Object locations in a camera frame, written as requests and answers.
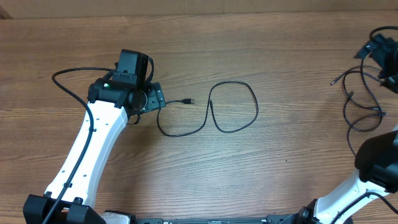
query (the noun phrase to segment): usb connector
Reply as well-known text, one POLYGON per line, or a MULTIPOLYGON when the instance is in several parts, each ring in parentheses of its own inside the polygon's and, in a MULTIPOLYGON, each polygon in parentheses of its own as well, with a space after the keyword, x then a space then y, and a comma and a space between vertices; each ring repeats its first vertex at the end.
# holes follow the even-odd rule
POLYGON ((191 99, 191 98, 183 99, 183 100, 181 101, 181 103, 185 103, 185 104, 194 104, 194 103, 195 103, 195 99, 191 99))

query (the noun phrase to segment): black cable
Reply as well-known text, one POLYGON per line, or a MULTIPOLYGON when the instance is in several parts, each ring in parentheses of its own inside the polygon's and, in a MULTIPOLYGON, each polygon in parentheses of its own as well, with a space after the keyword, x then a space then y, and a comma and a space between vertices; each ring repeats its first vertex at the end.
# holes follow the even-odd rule
POLYGON ((145 80, 146 88, 148 88, 148 86, 150 85, 150 81, 152 81, 152 78, 154 77, 154 71, 155 71, 154 60, 151 57, 148 57, 148 61, 150 63, 150 67, 152 70, 150 71, 150 74, 149 74, 147 80, 145 80))
MULTIPOLYGON (((184 99, 184 100, 171 100, 171 101, 166 102, 166 104, 169 104, 169 103, 176 103, 176 102, 178 102, 178 103, 185 103, 185 104, 191 104, 191 103, 192 103, 192 102, 191 102, 191 99, 184 99)), ((194 131, 187 132, 187 133, 183 133, 183 134, 167 134, 167 133, 160 127, 160 124, 159 124, 159 115, 160 115, 161 108, 159 108, 159 110, 158 110, 158 112, 157 112, 157 117, 156 117, 157 127, 159 128, 159 130, 160 130, 164 135, 166 135, 166 136, 168 136, 168 137, 181 137, 181 136, 187 136, 187 135, 190 135, 190 134, 197 133, 197 132, 200 131, 200 130, 205 126, 205 124, 206 124, 207 115, 208 115, 208 111, 209 111, 209 106, 210 106, 211 115, 212 115, 212 117, 213 117, 214 124, 216 125, 217 129, 218 129, 219 131, 221 131, 222 133, 234 133, 234 132, 236 132, 236 131, 240 131, 240 130, 242 130, 242 129, 248 127, 249 125, 251 125, 251 124, 257 119, 257 116, 259 115, 259 104, 258 104, 258 102, 257 102, 256 95, 254 94, 252 88, 251 88, 247 83, 245 83, 245 82, 240 82, 240 81, 225 81, 225 82, 219 82, 219 83, 215 84, 213 87, 211 87, 210 92, 209 92, 209 98, 208 98, 208 101, 207 101, 207 109, 206 109, 205 121, 203 122, 203 124, 202 124, 198 129, 196 129, 196 130, 194 130, 194 131), (254 119, 253 119, 252 121, 250 121, 247 125, 245 125, 245 126, 243 126, 243 127, 241 127, 241 128, 232 130, 232 131, 225 131, 225 130, 222 130, 222 129, 218 126, 217 121, 216 121, 216 118, 215 118, 215 115, 214 115, 213 102, 212 102, 212 100, 211 100, 211 98, 210 98, 211 92, 213 91, 214 88, 216 88, 216 87, 219 86, 219 85, 226 84, 226 83, 237 83, 237 84, 241 84, 241 85, 246 86, 246 87, 249 89, 249 91, 251 92, 251 94, 252 94, 252 96, 253 96, 253 98, 254 98, 254 102, 255 102, 255 104, 256 104, 256 116, 254 117, 254 119)))
POLYGON ((369 73, 363 71, 363 68, 364 68, 364 67, 369 67, 369 68, 373 68, 373 69, 379 70, 378 68, 375 68, 375 67, 372 67, 372 66, 363 65, 364 60, 365 60, 366 57, 367 57, 367 56, 365 56, 365 57, 361 60, 361 65, 355 66, 355 67, 353 67, 353 68, 351 68, 351 69, 345 71, 342 75, 340 75, 339 77, 337 77, 335 80, 333 80, 333 81, 330 83, 330 85, 334 85, 335 83, 337 83, 337 81, 338 81, 340 78, 343 78, 343 89, 344 89, 344 92, 345 92, 345 94, 346 94, 346 96, 347 96, 346 103, 344 104, 344 107, 343 107, 343 116, 344 116, 345 121, 346 121, 347 124, 349 125, 348 131, 347 131, 347 143, 348 143, 349 149, 350 149, 351 152, 354 154, 354 156, 356 156, 356 153, 355 153, 355 151, 354 151, 354 149, 353 149, 353 147, 352 147, 352 145, 351 145, 351 141, 349 140, 349 133, 351 132, 351 130, 353 129, 353 130, 359 131, 359 132, 373 131, 373 130, 375 130, 376 128, 378 128, 378 127, 380 126, 381 121, 382 121, 382 119, 383 119, 383 116, 386 116, 386 115, 387 115, 387 113, 383 112, 382 108, 380 107, 380 104, 379 104, 378 100, 376 99, 376 97, 374 96, 373 92, 370 90, 370 88, 369 88, 369 86, 368 86, 368 84, 367 84, 367 82, 366 82, 365 76, 368 76, 368 77, 372 78, 373 80, 375 80, 375 81, 377 81, 377 82, 379 82, 379 83, 382 83, 382 81, 381 81, 380 79, 378 79, 378 78, 372 76, 371 74, 369 74, 369 73), (361 75, 361 79, 362 79, 362 82, 363 82, 363 84, 364 84, 364 87, 365 87, 365 89, 369 92, 369 94, 372 96, 374 102, 376 103, 376 106, 363 106, 363 105, 361 105, 361 104, 359 104, 359 103, 357 103, 357 102, 355 102, 355 101, 353 100, 352 96, 353 96, 354 92, 348 93, 347 88, 346 88, 346 83, 345 83, 345 80, 346 80, 347 75, 352 74, 352 73, 359 73, 359 74, 361 75), (363 116, 363 117, 361 117, 361 118, 355 120, 354 122, 350 122, 350 121, 348 120, 347 114, 346 114, 348 102, 352 102, 355 106, 358 106, 358 107, 360 107, 360 108, 362 108, 362 109, 372 110, 372 111, 377 110, 378 113, 370 114, 370 115, 367 115, 367 116, 363 116), (377 124, 376 124, 375 126, 373 126, 373 127, 371 127, 371 128, 367 128, 367 129, 357 128, 357 127, 355 126, 355 124, 358 123, 359 121, 362 121, 362 120, 365 119, 365 118, 370 118, 370 117, 375 117, 375 116, 378 116, 378 117, 379 117, 379 121, 377 122, 377 124))
POLYGON ((103 79, 109 80, 110 78, 112 78, 113 74, 115 73, 115 70, 109 71, 106 75, 104 75, 104 77, 102 77, 103 79))
POLYGON ((384 27, 378 27, 378 28, 376 28, 376 29, 374 29, 374 30, 371 31, 371 33, 369 34, 369 39, 370 39, 371 41, 373 41, 373 42, 376 42, 376 41, 374 40, 374 34, 375 34, 376 32, 382 31, 382 30, 398 30, 398 26, 384 26, 384 27))
POLYGON ((398 215, 398 210, 394 208, 394 206, 391 205, 391 203, 382 195, 379 195, 378 193, 375 192, 366 192, 365 194, 361 195, 359 198, 357 198, 354 202, 351 202, 347 207, 345 207, 341 212, 337 214, 337 216, 333 219, 333 221, 330 224, 335 224, 341 216, 346 213, 350 208, 352 208, 354 205, 356 205, 358 202, 360 202, 362 199, 366 197, 370 197, 370 195, 375 195, 379 197, 395 214, 398 215))
POLYGON ((72 172, 69 175, 68 180, 64 183, 63 185, 63 189, 60 192, 60 194, 58 195, 56 201, 54 202, 52 208, 50 209, 50 211, 48 212, 47 216, 44 218, 44 221, 42 222, 42 224, 46 224, 50 221, 52 214, 54 213, 55 209, 57 209, 58 204, 60 203, 63 195, 65 194, 65 192, 67 191, 67 189, 70 187, 71 181, 73 179, 73 176, 76 174, 77 169, 79 168, 79 165, 81 163, 81 161, 83 160, 83 157, 87 151, 88 145, 91 141, 91 137, 93 135, 93 131, 94 130, 94 118, 93 118, 93 114, 90 110, 90 108, 88 107, 88 105, 76 94, 74 94, 73 92, 71 92, 70 90, 68 90, 67 88, 65 88, 63 85, 61 85, 58 81, 56 81, 55 77, 57 75, 63 74, 63 73, 67 73, 67 72, 74 72, 74 71, 80 71, 80 70, 101 70, 101 71, 109 71, 112 72, 114 71, 113 69, 110 68, 95 68, 95 67, 83 67, 83 68, 70 68, 70 69, 66 69, 66 70, 62 70, 59 72, 56 72, 52 75, 51 79, 52 81, 59 87, 61 88, 63 91, 65 91, 66 93, 68 93, 69 95, 71 95, 72 97, 74 97, 74 99, 76 99, 77 101, 79 101, 79 103, 81 103, 87 110, 88 116, 90 117, 90 128, 88 130, 88 136, 87 136, 87 140, 86 143, 83 147, 83 150, 81 151, 81 154, 78 158, 78 160, 76 161, 75 166, 72 169, 72 172))

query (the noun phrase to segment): table surface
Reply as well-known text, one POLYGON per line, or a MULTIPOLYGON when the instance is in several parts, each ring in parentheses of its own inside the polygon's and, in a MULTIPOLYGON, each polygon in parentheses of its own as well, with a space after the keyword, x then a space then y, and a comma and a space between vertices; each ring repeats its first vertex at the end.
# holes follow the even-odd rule
MULTIPOLYGON (((161 135, 156 113, 145 114, 113 147, 97 212, 163 218, 297 212, 353 171, 345 96, 340 83, 329 84, 359 64, 353 55, 369 31, 394 21, 395 11, 0 20, 0 222, 24 222, 27 196, 43 194, 80 129, 84 108, 51 75, 73 67, 113 68, 121 49, 154 59, 153 81, 167 100, 196 100, 162 111, 160 122, 171 133, 202 124, 208 92, 221 81, 250 84, 260 113, 238 133, 221 133, 208 120, 199 133, 182 138, 161 135)), ((59 80, 86 98, 103 75, 69 73, 59 80)), ((347 82, 358 101, 374 104, 359 76, 347 82)), ((396 95, 369 84, 389 116, 373 132, 353 132, 355 149, 398 123, 396 95)), ((222 128, 237 128, 255 115, 243 86, 220 86, 212 100, 222 128)), ((352 105, 348 110, 350 119, 368 113, 352 105)), ((395 196, 387 198, 398 205, 395 196)), ((380 200, 354 216, 356 223, 375 220, 396 223, 397 217, 380 200)))

